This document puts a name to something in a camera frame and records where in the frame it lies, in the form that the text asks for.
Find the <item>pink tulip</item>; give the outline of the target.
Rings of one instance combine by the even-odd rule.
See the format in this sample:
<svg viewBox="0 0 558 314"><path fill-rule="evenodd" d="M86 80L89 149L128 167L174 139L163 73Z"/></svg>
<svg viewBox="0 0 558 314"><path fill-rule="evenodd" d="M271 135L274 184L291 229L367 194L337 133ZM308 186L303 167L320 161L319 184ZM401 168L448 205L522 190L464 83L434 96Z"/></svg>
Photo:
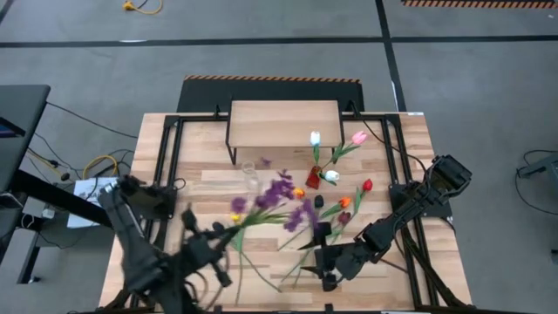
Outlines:
<svg viewBox="0 0 558 314"><path fill-rule="evenodd" d="M340 144L333 149L330 159L324 166L327 167L329 164L336 164L341 157L360 148L367 138L368 135L364 131L354 133L349 144Z"/></svg>

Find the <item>black metal table frame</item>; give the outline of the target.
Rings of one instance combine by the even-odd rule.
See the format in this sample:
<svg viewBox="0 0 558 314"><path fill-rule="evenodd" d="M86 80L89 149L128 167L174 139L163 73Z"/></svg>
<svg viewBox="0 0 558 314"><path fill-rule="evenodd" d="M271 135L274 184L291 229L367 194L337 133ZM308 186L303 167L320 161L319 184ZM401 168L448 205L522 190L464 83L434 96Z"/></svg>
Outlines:
<svg viewBox="0 0 558 314"><path fill-rule="evenodd" d="M180 138L177 179L179 185L176 208L182 211L191 205L201 226L212 222L228 222L228 205L246 191L241 164L261 158L270 160L270 167L259 167L263 183L288 169L297 184L303 184L311 167L311 150L303 147L242 147L231 160L225 144L227 124L202 113L188 113ZM341 198L353 197L356 188L371 180L373 189L359 208L357 216L340 236L349 241L367 223L391 212L388 188L391 172L384 141L404 143L411 156L412 176L418 178L432 163L432 141L422 113L389 113L381 122L379 113L343 115L343 135L350 138L357 131L369 134L368 140L356 151L343 157L336 166L341 177L336 185L324 183L320 194L328 205ZM210 269L194 277L194 284L216 297L225 310L320 310L327 303L347 311L403 310L412 307L409 280L402 271L404 260L391 249L378 264L366 265L359 277L343 283L337 290L323 292L316 276L297 271L294 266L304 259L301 246L309 238L307 229L290 235L279 225L253 227L246 231L243 252L232 252L232 284L220 289Z"/></svg>

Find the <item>yellow orange tulip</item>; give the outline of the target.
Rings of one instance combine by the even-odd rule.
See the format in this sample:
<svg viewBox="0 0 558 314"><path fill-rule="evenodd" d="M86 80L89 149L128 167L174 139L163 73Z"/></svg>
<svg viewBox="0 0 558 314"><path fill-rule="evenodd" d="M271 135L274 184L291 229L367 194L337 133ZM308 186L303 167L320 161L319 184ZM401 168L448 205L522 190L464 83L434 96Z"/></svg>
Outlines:
<svg viewBox="0 0 558 314"><path fill-rule="evenodd" d="M283 244L278 247L278 250L283 250L289 243L291 243L297 236L299 236L303 229L298 230L298 228L303 224L305 216L307 215L306 201L305 201L305 191L301 188L294 188L293 195L296 201L300 201L301 204L288 213L285 213L281 218L282 227L292 234L289 240L286 240Z"/></svg>

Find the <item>purple flower bunch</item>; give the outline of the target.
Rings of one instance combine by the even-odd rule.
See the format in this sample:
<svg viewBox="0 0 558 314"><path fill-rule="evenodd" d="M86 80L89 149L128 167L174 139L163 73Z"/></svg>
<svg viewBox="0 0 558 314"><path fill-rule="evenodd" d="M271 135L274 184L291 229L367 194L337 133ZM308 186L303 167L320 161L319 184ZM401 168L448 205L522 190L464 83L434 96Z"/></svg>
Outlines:
<svg viewBox="0 0 558 314"><path fill-rule="evenodd" d="M230 202L230 215L241 214L240 226L247 229L256 225L282 225L281 218L301 204L296 201L293 190L296 188L293 177L287 169L277 173L265 188L262 183L261 193L256 195L248 191L247 196L237 196ZM304 222L310 224L308 212L314 210L313 202L305 196L307 215Z"/></svg>

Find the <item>dark grey desk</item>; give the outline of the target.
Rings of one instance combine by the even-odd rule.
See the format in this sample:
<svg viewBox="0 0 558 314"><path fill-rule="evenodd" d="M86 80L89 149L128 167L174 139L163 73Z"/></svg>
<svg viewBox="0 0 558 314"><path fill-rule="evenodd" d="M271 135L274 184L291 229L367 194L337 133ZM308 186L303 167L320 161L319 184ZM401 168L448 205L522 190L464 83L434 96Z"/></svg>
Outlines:
<svg viewBox="0 0 558 314"><path fill-rule="evenodd" d="M16 229L35 232L18 283L32 283L40 252L37 240L45 219L23 213L29 197L61 208L102 226L111 227L104 209L21 170L47 105L48 85L0 85L0 264Z"/></svg>

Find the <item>white paper sheet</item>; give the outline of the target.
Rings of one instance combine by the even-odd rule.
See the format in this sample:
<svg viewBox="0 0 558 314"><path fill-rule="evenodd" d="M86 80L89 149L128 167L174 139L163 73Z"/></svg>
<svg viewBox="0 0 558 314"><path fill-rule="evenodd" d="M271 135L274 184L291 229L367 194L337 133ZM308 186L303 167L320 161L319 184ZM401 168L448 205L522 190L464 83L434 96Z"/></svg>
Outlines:
<svg viewBox="0 0 558 314"><path fill-rule="evenodd" d="M112 185L116 181L116 177L96 177L86 180L79 180L76 181L73 194L99 207L99 192L105 186ZM66 227L68 229L82 229L95 227L98 225L98 223L87 220L81 216L69 214Z"/></svg>

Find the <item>red glass vase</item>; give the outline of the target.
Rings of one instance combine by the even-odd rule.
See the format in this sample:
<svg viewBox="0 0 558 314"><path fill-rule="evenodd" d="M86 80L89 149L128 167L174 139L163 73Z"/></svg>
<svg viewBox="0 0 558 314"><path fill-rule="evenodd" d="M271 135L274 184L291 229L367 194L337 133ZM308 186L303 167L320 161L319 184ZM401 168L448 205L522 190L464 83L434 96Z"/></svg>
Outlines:
<svg viewBox="0 0 558 314"><path fill-rule="evenodd" d="M314 166L310 170L307 180L305 182L307 188L312 188L315 190L319 189L320 182L321 182L321 177L320 177L321 170L322 169L319 166Z"/></svg>

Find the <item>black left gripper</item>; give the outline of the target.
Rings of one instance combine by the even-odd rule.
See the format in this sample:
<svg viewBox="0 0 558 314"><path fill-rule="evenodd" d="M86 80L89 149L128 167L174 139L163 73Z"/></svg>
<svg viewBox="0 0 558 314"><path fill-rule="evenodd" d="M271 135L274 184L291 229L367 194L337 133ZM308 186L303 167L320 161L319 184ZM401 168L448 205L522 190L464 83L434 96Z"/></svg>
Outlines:
<svg viewBox="0 0 558 314"><path fill-rule="evenodd" d="M225 256L225 249L242 227L225 227L214 223L212 229L200 230L191 208L181 215L186 231L191 231L180 247L180 273L188 277L196 271L210 265L222 287L228 287L232 281L228 272L222 269L219 261Z"/></svg>

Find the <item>black floor mat striped edge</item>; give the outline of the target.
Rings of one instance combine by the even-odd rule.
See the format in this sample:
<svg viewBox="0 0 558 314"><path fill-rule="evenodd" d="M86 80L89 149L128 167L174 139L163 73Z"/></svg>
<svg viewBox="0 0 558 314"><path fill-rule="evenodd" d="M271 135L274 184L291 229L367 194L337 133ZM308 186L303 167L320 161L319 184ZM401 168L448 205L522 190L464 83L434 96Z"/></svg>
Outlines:
<svg viewBox="0 0 558 314"><path fill-rule="evenodd" d="M184 78L177 111L226 112L233 100L337 100L364 110L361 82L356 78L302 78L243 75L188 75Z"/></svg>

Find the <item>clear glass vase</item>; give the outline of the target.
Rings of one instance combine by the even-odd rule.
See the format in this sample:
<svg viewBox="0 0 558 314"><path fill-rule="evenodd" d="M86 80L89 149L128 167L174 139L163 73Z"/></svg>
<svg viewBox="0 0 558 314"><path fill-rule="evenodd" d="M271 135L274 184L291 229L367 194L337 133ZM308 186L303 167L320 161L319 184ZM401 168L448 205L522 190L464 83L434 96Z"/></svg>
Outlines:
<svg viewBox="0 0 558 314"><path fill-rule="evenodd" d="M251 160L242 163L242 172L244 173L244 181L247 189L253 194L260 194L262 183L255 170L255 163Z"/></svg>

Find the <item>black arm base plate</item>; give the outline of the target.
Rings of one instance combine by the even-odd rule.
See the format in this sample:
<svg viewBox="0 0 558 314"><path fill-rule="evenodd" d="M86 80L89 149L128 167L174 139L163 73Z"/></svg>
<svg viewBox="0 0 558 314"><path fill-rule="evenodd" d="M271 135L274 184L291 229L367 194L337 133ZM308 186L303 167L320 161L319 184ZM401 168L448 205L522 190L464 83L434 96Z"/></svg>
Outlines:
<svg viewBox="0 0 558 314"><path fill-rule="evenodd" d="M405 200L408 198L408 194L412 191L413 188L418 186L419 183L417 181L411 181L408 184L393 184L389 186L389 196L391 201L391 207L393 210L399 208ZM450 203L447 202L443 205L439 203L435 203L433 205L429 205L425 208L421 214L422 217L435 217L435 218L448 218L453 215Z"/></svg>
<svg viewBox="0 0 558 314"><path fill-rule="evenodd" d="M139 187L127 200L142 218L167 220L174 216L177 191L175 187Z"/></svg>

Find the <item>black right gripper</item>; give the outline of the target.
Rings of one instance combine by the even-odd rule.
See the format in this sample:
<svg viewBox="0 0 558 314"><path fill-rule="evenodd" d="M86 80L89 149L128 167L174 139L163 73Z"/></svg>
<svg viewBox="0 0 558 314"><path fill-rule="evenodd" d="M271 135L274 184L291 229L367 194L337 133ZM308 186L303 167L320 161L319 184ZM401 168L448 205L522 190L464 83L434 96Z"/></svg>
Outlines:
<svg viewBox="0 0 558 314"><path fill-rule="evenodd" d="M354 279L371 258L371 251L361 241L335 245L322 242L321 239L313 237L299 250L318 246L314 251L316 265L302 266L301 270L317 275L325 292L333 291L343 280Z"/></svg>

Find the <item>raised wooden shelf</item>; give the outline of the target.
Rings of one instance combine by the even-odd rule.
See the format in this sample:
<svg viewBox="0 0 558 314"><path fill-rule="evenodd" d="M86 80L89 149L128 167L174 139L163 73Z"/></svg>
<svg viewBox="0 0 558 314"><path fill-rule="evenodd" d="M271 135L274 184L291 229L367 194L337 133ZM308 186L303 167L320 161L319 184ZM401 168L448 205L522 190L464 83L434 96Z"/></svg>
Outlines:
<svg viewBox="0 0 558 314"><path fill-rule="evenodd" d="M225 143L235 164L239 148L309 147L313 132L320 133L321 148L344 143L336 100L233 100Z"/></svg>

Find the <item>red tulip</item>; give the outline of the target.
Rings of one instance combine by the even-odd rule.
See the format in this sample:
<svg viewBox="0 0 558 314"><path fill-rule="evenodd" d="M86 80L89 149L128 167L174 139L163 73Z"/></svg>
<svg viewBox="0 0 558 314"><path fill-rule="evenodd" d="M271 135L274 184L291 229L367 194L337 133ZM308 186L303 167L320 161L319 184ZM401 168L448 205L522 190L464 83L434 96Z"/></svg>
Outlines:
<svg viewBox="0 0 558 314"><path fill-rule="evenodd" d="M352 203L353 208L351 211L347 209L347 207L350 205L349 198L343 198L340 201L341 211L337 215L337 225L332 230L333 231L332 236L334 237L335 240L342 235L347 225L357 216L363 198L367 193L372 191L372 189L373 189L373 181L371 179L367 179L366 181L363 182L360 188L357 188L354 202Z"/></svg>

